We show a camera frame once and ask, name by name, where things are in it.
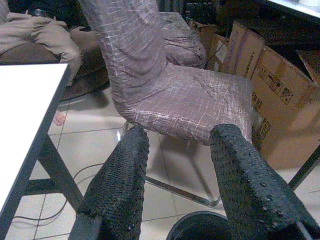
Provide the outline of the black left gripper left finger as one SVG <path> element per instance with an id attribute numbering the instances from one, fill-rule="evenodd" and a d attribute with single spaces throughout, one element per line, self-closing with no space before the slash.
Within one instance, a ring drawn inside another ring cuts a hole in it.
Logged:
<path id="1" fill-rule="evenodd" d="M 129 129 L 91 180 L 76 212 L 76 240 L 139 240 L 149 138 Z"/>

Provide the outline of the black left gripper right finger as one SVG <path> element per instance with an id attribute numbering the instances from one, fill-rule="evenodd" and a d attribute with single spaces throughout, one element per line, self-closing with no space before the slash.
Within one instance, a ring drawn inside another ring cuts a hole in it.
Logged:
<path id="1" fill-rule="evenodd" d="M 236 125 L 214 126 L 209 145 L 233 240 L 320 240 L 320 225 Z"/>

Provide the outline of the black rubbish bin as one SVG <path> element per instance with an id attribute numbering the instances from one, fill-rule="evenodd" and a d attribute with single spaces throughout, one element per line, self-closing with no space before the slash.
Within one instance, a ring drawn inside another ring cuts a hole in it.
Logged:
<path id="1" fill-rule="evenodd" d="M 196 211 L 178 220 L 166 240 L 232 240 L 232 237 L 226 216 L 211 211 Z"/>

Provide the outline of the large printed cardboard box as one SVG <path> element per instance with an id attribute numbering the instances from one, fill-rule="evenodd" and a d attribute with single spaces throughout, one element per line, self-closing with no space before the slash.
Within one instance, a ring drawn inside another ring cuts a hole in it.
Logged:
<path id="1" fill-rule="evenodd" d="M 302 166 L 320 145 L 320 85 L 268 46 L 251 82 L 253 145 L 274 169 Z"/>

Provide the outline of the small pink floor item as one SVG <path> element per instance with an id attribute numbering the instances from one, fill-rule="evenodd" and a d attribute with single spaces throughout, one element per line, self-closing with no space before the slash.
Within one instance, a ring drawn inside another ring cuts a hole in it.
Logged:
<path id="1" fill-rule="evenodd" d="M 60 112 L 56 113 L 53 117 L 53 123 L 56 125 L 56 126 L 61 126 L 64 124 L 66 120 L 66 116 Z"/>

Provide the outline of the brown plaid covered chair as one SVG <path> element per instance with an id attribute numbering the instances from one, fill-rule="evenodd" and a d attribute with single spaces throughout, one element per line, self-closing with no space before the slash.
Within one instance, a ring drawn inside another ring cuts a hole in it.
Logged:
<path id="1" fill-rule="evenodd" d="M 207 55 L 197 32 L 178 12 L 160 12 L 166 59 L 185 67 L 204 68 Z"/>
<path id="2" fill-rule="evenodd" d="M 117 112 L 129 123 L 207 146 L 219 124 L 252 139 L 249 79 L 170 63 L 156 0 L 79 0 L 97 36 Z"/>

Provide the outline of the brown upholstered seat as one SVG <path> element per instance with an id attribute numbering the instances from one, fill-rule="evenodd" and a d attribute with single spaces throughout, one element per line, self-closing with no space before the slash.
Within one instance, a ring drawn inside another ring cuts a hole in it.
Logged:
<path id="1" fill-rule="evenodd" d="M 83 26 L 74 27 L 69 33 L 81 51 L 82 65 L 72 85 L 65 89 L 62 101 L 81 97 L 109 86 L 108 72 L 95 34 L 89 27 Z M 0 65 L 55 64 L 59 61 L 58 56 L 34 42 L 0 54 Z"/>

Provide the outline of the brown cardboard box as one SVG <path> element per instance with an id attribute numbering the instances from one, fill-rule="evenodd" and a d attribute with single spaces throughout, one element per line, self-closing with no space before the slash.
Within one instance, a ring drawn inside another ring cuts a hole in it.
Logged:
<path id="1" fill-rule="evenodd" d="M 234 21 L 223 62 L 223 72 L 251 79 L 265 40 L 258 33 Z"/>
<path id="2" fill-rule="evenodd" d="M 215 72 L 223 72 L 228 38 L 217 34 L 217 26 L 214 24 L 202 24 L 192 20 L 189 26 L 197 32 L 204 46 L 206 53 L 204 68 Z"/>

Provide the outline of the person in beige trousers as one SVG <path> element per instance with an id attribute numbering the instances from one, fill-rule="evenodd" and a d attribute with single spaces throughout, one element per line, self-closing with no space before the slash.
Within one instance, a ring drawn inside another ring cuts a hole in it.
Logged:
<path id="1" fill-rule="evenodd" d="M 27 43 L 43 45 L 68 64 L 71 86 L 83 63 L 69 33 L 76 6 L 76 0 L 0 0 L 0 55 Z"/>

